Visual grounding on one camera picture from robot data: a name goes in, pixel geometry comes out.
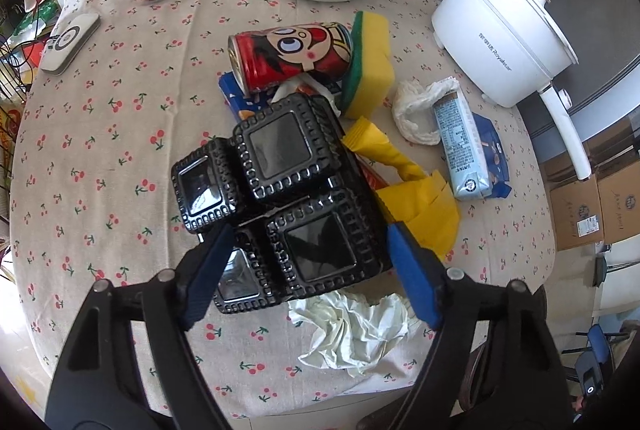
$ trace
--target table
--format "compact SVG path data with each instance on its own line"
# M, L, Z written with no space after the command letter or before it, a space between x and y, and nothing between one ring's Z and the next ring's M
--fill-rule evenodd
M520 114L488 105L430 29L438 0L168 0L115 7L111 0L68 0L62 24L98 11L102 25L62 77L38 74L20 125L14 163L11 239L22 306L35 349L52 373L76 312L95 279L117 285L148 280L175 266L197 243L183 228L169 181L171 165L234 120L217 86L229 70L226 38L277 24L335 20L351 25L358 9L390 22L398 80L455 75L472 111L494 121L510 161L511 196L460 203L462 221L447 265L475 280L513 277L537 289L555 257L540 172ZM447 175L443 152L404 141L390 101L372 120L425 169ZM378 171L390 182L394 171ZM401 291L393 272L356 287L369 299ZM425 324L380 361L373 374L300 366L313 330L287 321L286 305L220 315L215 307L189 333L222 410L231 417L279 413L353 392L412 384L433 331ZM486 327L479 326L476 344ZM146 334L134 326L140 369L152 407L163 407Z

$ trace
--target yellow sponge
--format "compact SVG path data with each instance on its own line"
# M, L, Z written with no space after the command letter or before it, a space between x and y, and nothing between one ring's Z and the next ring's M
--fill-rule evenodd
M371 115L395 80L389 22L382 15L358 11L351 39L351 66L342 78L340 109L345 117L357 119Z

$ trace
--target white handle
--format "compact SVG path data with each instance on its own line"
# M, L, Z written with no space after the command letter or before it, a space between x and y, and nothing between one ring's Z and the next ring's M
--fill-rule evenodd
M589 162L589 158L587 157L587 153L584 151L582 141L580 141L574 122L571 121L569 114L558 97L558 92L556 92L553 85L549 85L545 90L540 90L538 92L549 111L549 114L551 114L551 118L554 120L554 123L556 123L556 127L560 132L562 141L564 141L566 150L569 152L571 162L574 164L575 174L581 181L588 179L591 176L591 164Z

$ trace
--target metal screw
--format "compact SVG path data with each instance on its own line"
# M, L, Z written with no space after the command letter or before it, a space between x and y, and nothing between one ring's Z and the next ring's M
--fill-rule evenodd
M175 271L173 269L162 269L158 273L158 280L160 282L171 282L175 278Z
M516 291L516 293L526 293L527 285L522 280L512 280L511 288Z
M447 276L452 280L462 280L465 277L465 272L459 267L450 267L447 269Z
M101 293L103 291L107 291L108 287L109 287L108 280L98 280L98 282L94 284L94 291L96 293Z

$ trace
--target cartoon eye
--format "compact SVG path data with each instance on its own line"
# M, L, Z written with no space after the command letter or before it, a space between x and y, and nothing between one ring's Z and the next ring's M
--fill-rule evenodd
M278 48L287 54L299 52L302 50L302 42L297 38L284 38L278 41Z

